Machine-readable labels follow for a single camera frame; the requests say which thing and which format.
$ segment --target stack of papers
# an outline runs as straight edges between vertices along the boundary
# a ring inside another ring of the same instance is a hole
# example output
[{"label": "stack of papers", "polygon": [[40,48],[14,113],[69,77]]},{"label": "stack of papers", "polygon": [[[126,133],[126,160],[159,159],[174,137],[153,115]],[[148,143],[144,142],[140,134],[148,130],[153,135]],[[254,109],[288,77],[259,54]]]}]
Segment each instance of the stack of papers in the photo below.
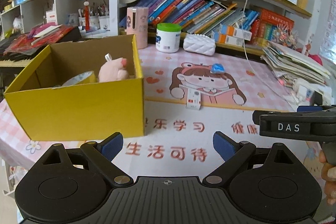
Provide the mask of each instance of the stack of papers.
[{"label": "stack of papers", "polygon": [[262,59],[270,66],[275,76],[287,87],[302,78],[309,83],[325,85],[330,72],[315,60],[295,50],[270,42],[263,49]]}]

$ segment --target pink cylindrical container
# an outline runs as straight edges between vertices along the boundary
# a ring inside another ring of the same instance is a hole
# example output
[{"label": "pink cylindrical container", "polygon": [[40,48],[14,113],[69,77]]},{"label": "pink cylindrical container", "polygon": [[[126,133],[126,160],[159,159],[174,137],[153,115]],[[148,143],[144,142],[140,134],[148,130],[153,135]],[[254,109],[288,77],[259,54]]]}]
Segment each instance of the pink cylindrical container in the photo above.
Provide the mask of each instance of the pink cylindrical container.
[{"label": "pink cylindrical container", "polygon": [[148,7],[127,8],[127,34],[135,34],[138,49],[148,45]]}]

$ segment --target yellow cardboard box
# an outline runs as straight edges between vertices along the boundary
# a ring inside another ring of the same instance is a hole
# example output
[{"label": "yellow cardboard box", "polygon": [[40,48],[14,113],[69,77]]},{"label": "yellow cardboard box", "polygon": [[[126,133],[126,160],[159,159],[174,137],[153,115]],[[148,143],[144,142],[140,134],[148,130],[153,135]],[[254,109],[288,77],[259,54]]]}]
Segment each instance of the yellow cardboard box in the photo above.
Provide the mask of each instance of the yellow cardboard box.
[{"label": "yellow cardboard box", "polygon": [[[134,77],[55,88],[86,71],[98,77],[107,53],[127,58]],[[49,45],[16,77],[5,98],[32,140],[100,140],[116,131],[126,138],[143,136],[143,75],[135,36]]]}]

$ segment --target jar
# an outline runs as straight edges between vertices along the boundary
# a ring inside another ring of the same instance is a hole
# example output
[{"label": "jar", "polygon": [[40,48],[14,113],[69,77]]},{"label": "jar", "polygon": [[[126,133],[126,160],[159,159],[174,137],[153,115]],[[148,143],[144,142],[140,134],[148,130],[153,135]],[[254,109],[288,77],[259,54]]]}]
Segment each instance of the jar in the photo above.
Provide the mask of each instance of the jar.
[{"label": "jar", "polygon": [[181,26],[173,23],[159,23],[156,30],[156,49],[173,53],[179,50]]}]

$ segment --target blue gripper pad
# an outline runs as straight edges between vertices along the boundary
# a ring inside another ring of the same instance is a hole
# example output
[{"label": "blue gripper pad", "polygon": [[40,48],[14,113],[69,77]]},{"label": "blue gripper pad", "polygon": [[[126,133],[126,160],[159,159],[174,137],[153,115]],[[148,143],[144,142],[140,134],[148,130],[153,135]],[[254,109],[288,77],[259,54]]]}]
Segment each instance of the blue gripper pad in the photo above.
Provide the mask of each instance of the blue gripper pad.
[{"label": "blue gripper pad", "polygon": [[116,155],[122,150],[123,144],[123,135],[119,133],[102,147],[101,154],[109,161],[112,161],[116,157]]},{"label": "blue gripper pad", "polygon": [[321,106],[299,106],[296,112],[316,112],[323,110]]},{"label": "blue gripper pad", "polygon": [[225,161],[229,160],[236,153],[234,145],[217,133],[213,135],[212,143],[213,148]]}]

